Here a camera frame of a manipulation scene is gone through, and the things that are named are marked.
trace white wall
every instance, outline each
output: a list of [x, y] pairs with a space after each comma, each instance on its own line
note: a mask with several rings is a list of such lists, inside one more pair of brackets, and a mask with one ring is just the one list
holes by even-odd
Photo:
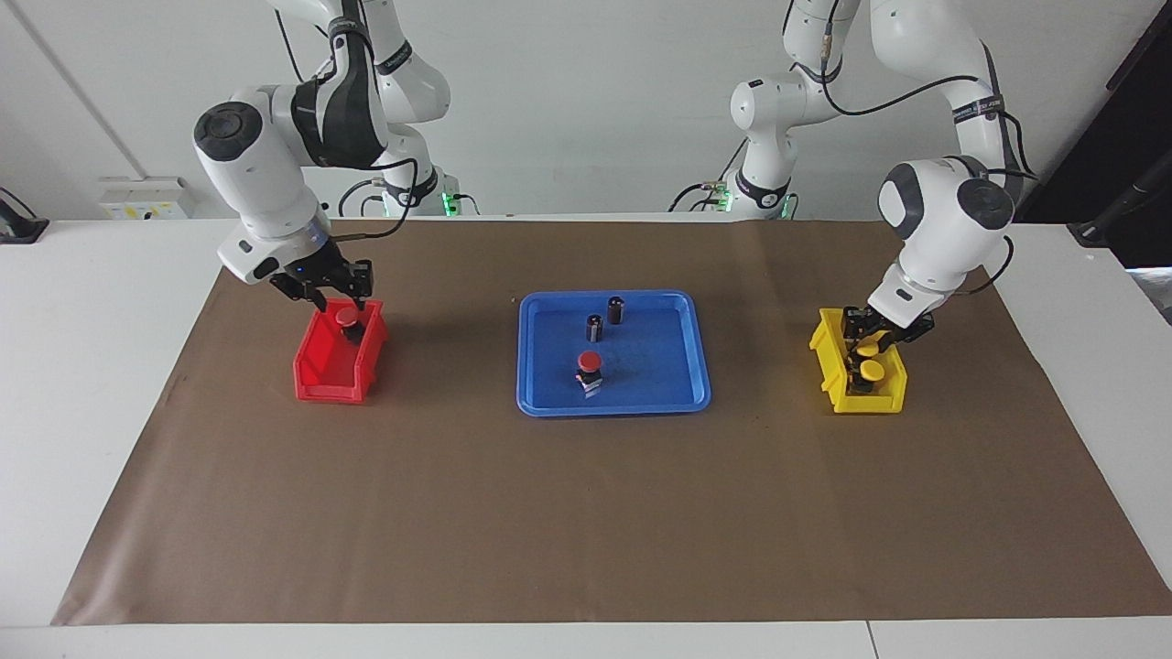
[[[785, 0], [398, 0], [416, 49], [451, 82], [450, 114], [421, 127], [432, 157], [486, 213], [663, 210], [713, 178], [741, 135], [728, 96], [784, 70]], [[1035, 169], [1062, 154], [1105, 97], [1103, 84], [1163, 0], [970, 0], [1023, 120]], [[129, 152], [123, 157], [13, 14]], [[886, 100], [912, 82], [871, 54], [860, 11], [846, 49], [844, 102]], [[287, 20], [302, 70], [320, 35]], [[293, 81], [263, 0], [0, 0], [0, 183], [42, 215], [96, 217], [96, 178], [180, 176], [203, 216], [227, 216], [190, 145], [204, 109], [233, 89]], [[800, 216], [874, 215], [898, 161], [956, 149], [948, 107], [928, 94], [898, 109], [799, 129]], [[307, 172], [323, 201], [362, 175]]]

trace electrical outlet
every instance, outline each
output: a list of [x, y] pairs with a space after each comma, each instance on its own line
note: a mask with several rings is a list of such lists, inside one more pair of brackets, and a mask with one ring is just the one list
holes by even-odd
[[130, 219], [127, 215], [127, 197], [130, 192], [125, 190], [107, 190], [97, 201], [97, 204], [105, 211], [109, 219]]
[[178, 178], [101, 178], [107, 191], [98, 201], [113, 219], [188, 219], [195, 210]]

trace black capacitor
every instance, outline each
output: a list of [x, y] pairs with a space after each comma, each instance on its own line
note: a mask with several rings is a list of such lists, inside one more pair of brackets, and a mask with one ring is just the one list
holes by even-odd
[[354, 344], [355, 346], [362, 345], [362, 337], [364, 334], [366, 327], [361, 322], [342, 327], [342, 335], [346, 337], [347, 341]]
[[593, 314], [586, 319], [586, 340], [597, 344], [602, 340], [602, 317]]
[[622, 298], [618, 295], [611, 298], [611, 301], [606, 303], [606, 321], [611, 325], [621, 325], [624, 305]]

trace black cable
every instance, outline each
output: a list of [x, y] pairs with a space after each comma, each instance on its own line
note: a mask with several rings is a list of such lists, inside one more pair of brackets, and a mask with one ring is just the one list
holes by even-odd
[[955, 294], [955, 295], [975, 295], [975, 294], [980, 293], [981, 291], [988, 288], [989, 286], [993, 286], [993, 284], [997, 279], [1000, 279], [1002, 274], [1006, 273], [1006, 269], [1008, 269], [1010, 261], [1014, 260], [1014, 242], [1013, 242], [1011, 238], [1009, 238], [1009, 236], [1002, 236], [1002, 238], [1006, 239], [1006, 245], [1009, 247], [1009, 252], [1006, 254], [1006, 261], [1001, 264], [1001, 267], [997, 270], [997, 272], [994, 273], [993, 277], [990, 277], [988, 281], [986, 281], [984, 284], [981, 284], [976, 288], [973, 288], [972, 291], [956, 291], [953, 294]]
[[1002, 174], [1004, 176], [1016, 176], [1018, 178], [1029, 178], [1030, 181], [1037, 181], [1036, 175], [1030, 174], [1028, 171], [1018, 171], [1016, 169], [996, 168], [996, 169], [990, 169], [988, 174]]
[[[414, 192], [415, 191], [415, 178], [420, 174], [420, 163], [415, 158], [403, 158], [401, 161], [395, 161], [395, 162], [393, 162], [390, 164], [387, 164], [387, 165], [352, 167], [352, 168], [348, 168], [348, 169], [356, 169], [359, 171], [386, 171], [388, 169], [395, 169], [396, 167], [403, 167], [404, 164], [409, 164], [409, 165], [411, 165], [414, 168], [414, 172], [415, 174], [411, 175], [411, 191]], [[349, 199], [350, 196], [354, 195], [354, 192], [357, 192], [359, 190], [361, 190], [362, 188], [364, 188], [367, 185], [379, 185], [379, 182], [377, 181], [372, 181], [369, 178], [366, 178], [366, 179], [359, 181], [354, 185], [350, 185], [349, 190], [347, 190], [346, 192], [342, 192], [342, 198], [338, 201], [338, 215], [340, 217], [346, 217], [346, 199]]]
[[785, 28], [790, 26], [790, 14], [793, 13], [793, 0], [790, 0], [790, 6], [785, 9], [785, 20], [782, 21], [782, 36], [785, 36]]
[[720, 199], [700, 199], [695, 204], [691, 204], [691, 208], [688, 209], [688, 212], [694, 212], [700, 206], [711, 206], [711, 205], [716, 205], [718, 203], [721, 203]]
[[1014, 129], [1017, 131], [1017, 159], [1021, 161], [1022, 169], [1026, 170], [1027, 174], [1034, 176], [1034, 181], [1037, 181], [1037, 175], [1034, 174], [1029, 163], [1026, 162], [1026, 138], [1022, 136], [1022, 122], [1017, 121], [1017, 117], [1004, 110], [1001, 111], [1001, 116], [1006, 117], [1009, 123], [1014, 124]]
[[367, 197], [366, 199], [362, 199], [362, 205], [359, 206], [359, 213], [361, 213], [362, 217], [366, 217], [366, 205], [367, 205], [367, 202], [381, 202], [381, 201], [382, 201], [382, 197], [377, 197], [377, 196], [374, 196], [374, 195]]
[[695, 184], [688, 185], [679, 195], [675, 196], [675, 201], [672, 202], [672, 205], [667, 208], [667, 212], [674, 212], [675, 211], [675, 206], [680, 205], [680, 202], [682, 202], [683, 198], [687, 197], [689, 192], [695, 192], [696, 190], [703, 190], [703, 189], [704, 189], [704, 184], [703, 183], [695, 183]]
[[362, 0], [359, 0], [359, 11], [362, 12], [362, 25], [367, 28], [367, 32], [366, 33], [355, 32], [354, 34], [357, 34], [359, 38], [362, 39], [362, 41], [366, 43], [367, 53], [370, 54], [370, 63], [375, 64], [379, 62], [379, 60], [374, 56], [374, 43], [370, 43], [370, 36], [369, 36], [370, 22], [366, 18], [366, 2]]
[[20, 204], [20, 205], [21, 205], [21, 206], [22, 206], [22, 208], [23, 208], [23, 209], [25, 209], [26, 211], [28, 211], [28, 218], [29, 218], [29, 219], [36, 219], [36, 213], [35, 213], [35, 212], [33, 212], [33, 209], [28, 208], [28, 204], [26, 204], [23, 199], [21, 199], [21, 198], [20, 198], [20, 197], [18, 197], [16, 195], [13, 195], [13, 193], [12, 193], [12, 190], [8, 190], [7, 188], [0, 188], [0, 192], [4, 192], [5, 195], [7, 195], [7, 196], [12, 197], [12, 201], [16, 202], [16, 203], [18, 203], [18, 204]]
[[947, 84], [949, 82], [960, 82], [960, 81], [981, 82], [980, 79], [977, 79], [975, 76], [972, 76], [972, 75], [950, 75], [948, 77], [941, 77], [940, 80], [938, 80], [935, 82], [929, 82], [929, 83], [927, 83], [927, 84], [925, 84], [922, 87], [913, 89], [913, 90], [908, 91], [907, 94], [904, 94], [902, 96], [900, 96], [898, 98], [892, 98], [891, 101], [887, 101], [886, 103], [880, 103], [880, 104], [878, 104], [878, 106], [875, 106], [873, 108], [867, 108], [865, 110], [847, 110], [847, 109], [844, 109], [844, 108], [839, 107], [839, 104], [836, 103], [833, 98], [831, 98], [831, 96], [830, 96], [830, 87], [827, 87], [827, 84], [826, 84], [826, 74], [827, 74], [826, 67], [830, 64], [830, 50], [831, 50], [831, 48], [830, 48], [830, 40], [831, 40], [831, 34], [833, 33], [833, 29], [834, 29], [834, 12], [838, 11], [838, 2], [840, 0], [834, 0], [834, 4], [830, 7], [830, 16], [826, 18], [826, 30], [825, 30], [824, 34], [825, 34], [825, 38], [827, 40], [827, 45], [826, 45], [826, 48], [825, 48], [825, 54], [823, 55], [823, 60], [822, 60], [822, 76], [820, 76], [822, 77], [822, 80], [820, 80], [820, 82], [822, 82], [822, 93], [826, 95], [826, 102], [830, 103], [830, 107], [834, 108], [834, 110], [837, 113], [839, 113], [841, 115], [845, 115], [845, 116], [851, 116], [851, 117], [857, 117], [857, 116], [863, 116], [863, 115], [870, 115], [872, 113], [878, 113], [879, 110], [886, 110], [887, 108], [890, 108], [892, 106], [897, 106], [899, 103], [902, 103], [904, 101], [907, 101], [912, 96], [917, 96], [919, 94], [924, 94], [925, 91], [927, 91], [929, 89], [933, 89], [933, 88], [936, 88], [936, 87], [940, 87], [941, 84]]
[[374, 181], [372, 181], [369, 178], [364, 178], [362, 181], [359, 181], [354, 185], [350, 185], [349, 190], [342, 192], [342, 198], [338, 201], [338, 216], [339, 217], [346, 217], [346, 201], [349, 199], [352, 195], [354, 195], [359, 190], [366, 188], [367, 185], [377, 185], [377, 183], [375, 183]]
[[273, 9], [277, 14], [277, 25], [281, 28], [281, 39], [285, 41], [285, 52], [289, 54], [289, 63], [293, 64], [293, 73], [297, 75], [298, 82], [305, 82], [305, 77], [301, 76], [301, 69], [297, 66], [297, 57], [293, 56], [293, 45], [289, 43], [289, 35], [285, 32], [285, 21], [281, 19], [280, 9]]
[[[732, 157], [729, 158], [728, 164], [725, 164], [724, 169], [721, 170], [721, 175], [716, 178], [716, 181], [724, 181], [724, 177], [728, 175], [729, 170], [732, 169], [732, 163], [736, 162], [736, 157], [741, 155], [741, 151], [744, 150], [744, 147], [748, 143], [749, 143], [749, 138], [748, 137], [745, 137], [744, 140], [741, 141], [741, 144], [736, 148], [736, 151], [732, 151]], [[716, 193], [715, 189], [709, 190], [708, 191], [708, 196], [704, 197], [704, 201], [706, 202], [711, 202], [713, 201], [713, 195], [715, 195], [715, 193]]]
[[[413, 208], [411, 202], [415, 199], [415, 186], [418, 183], [420, 178], [420, 163], [415, 158], [407, 158], [406, 161], [400, 161], [398, 163], [395, 164], [403, 164], [408, 162], [411, 163], [411, 186], [408, 188], [407, 190], [407, 204], [403, 206], [403, 215], [398, 216], [398, 222], [396, 222], [395, 225], [388, 229], [387, 231], [381, 231], [379, 233], [346, 233], [343, 236], [334, 236], [335, 243], [346, 243], [349, 240], [369, 240], [373, 238], [386, 238], [387, 236], [390, 236], [391, 233], [403, 227], [403, 224], [407, 222], [407, 213]], [[394, 165], [388, 165], [384, 169], [389, 169], [390, 167]]]
[[[285, 33], [285, 23], [284, 23], [284, 21], [281, 21], [281, 13], [280, 12], [277, 12], [277, 22], [281, 26], [281, 36], [285, 39], [285, 49], [288, 50], [289, 62], [293, 63], [293, 72], [297, 74], [297, 77], [298, 77], [299, 81], [305, 82], [305, 80], [301, 77], [301, 72], [298, 70], [297, 61], [293, 59], [293, 48], [289, 46], [289, 38]], [[363, 23], [366, 22], [366, 7], [364, 6], [362, 7], [362, 22]], [[327, 33], [326, 30], [321, 29], [321, 26], [316, 26], [315, 25], [315, 26], [313, 26], [313, 28], [318, 30], [318, 34], [325, 36], [327, 41], [329, 40], [329, 33]], [[375, 60], [375, 56], [374, 56], [374, 46], [370, 43], [370, 40], [368, 38], [366, 38], [366, 36], [363, 36], [362, 33], [355, 33], [355, 34], [357, 34], [362, 39], [362, 42], [366, 45], [367, 53], [370, 54], [370, 61], [372, 62], [376, 62], [377, 60]], [[334, 76], [335, 73], [338, 73], [338, 57], [334, 54], [334, 49], [333, 49], [332, 46], [329, 48], [329, 63], [333, 66], [333, 70], [331, 70], [329, 74], [326, 75], [325, 77], [318, 79], [321, 82], [325, 82], [325, 81], [329, 80], [331, 77]]]
[[481, 215], [481, 205], [476, 203], [476, 197], [471, 195], [452, 195], [452, 199], [468, 199], [472, 202], [472, 208], [476, 209], [476, 215]]
[[798, 197], [797, 192], [790, 192], [786, 197], [793, 199], [793, 208], [790, 210], [790, 219], [793, 219], [795, 213], [798, 212], [798, 204], [802, 203], [802, 197]]
[[729, 158], [728, 164], [725, 164], [724, 169], [721, 170], [721, 176], [720, 176], [720, 178], [717, 181], [724, 181], [724, 177], [728, 175], [729, 170], [732, 169], [732, 163], [736, 162], [736, 157], [741, 155], [741, 151], [744, 150], [744, 147], [748, 143], [749, 143], [749, 138], [748, 137], [745, 137], [744, 140], [741, 141], [741, 145], [736, 148], [736, 151], [732, 151], [732, 157]]

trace black stand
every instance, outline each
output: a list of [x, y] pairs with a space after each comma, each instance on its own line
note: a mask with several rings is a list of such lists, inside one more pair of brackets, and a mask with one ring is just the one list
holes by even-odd
[[1067, 229], [1084, 247], [1106, 247], [1106, 232], [1120, 217], [1139, 210], [1147, 203], [1152, 192], [1157, 192], [1167, 185], [1166, 179], [1172, 174], [1172, 150], [1164, 154], [1156, 164], [1147, 168], [1147, 171], [1131, 184], [1123, 195], [1119, 195], [1111, 205], [1098, 215], [1095, 219], [1084, 223], [1070, 223]]
[[21, 217], [4, 199], [0, 199], [0, 224], [6, 225], [9, 231], [9, 233], [0, 233], [0, 245], [32, 245], [41, 237], [41, 233], [45, 233], [49, 220]]

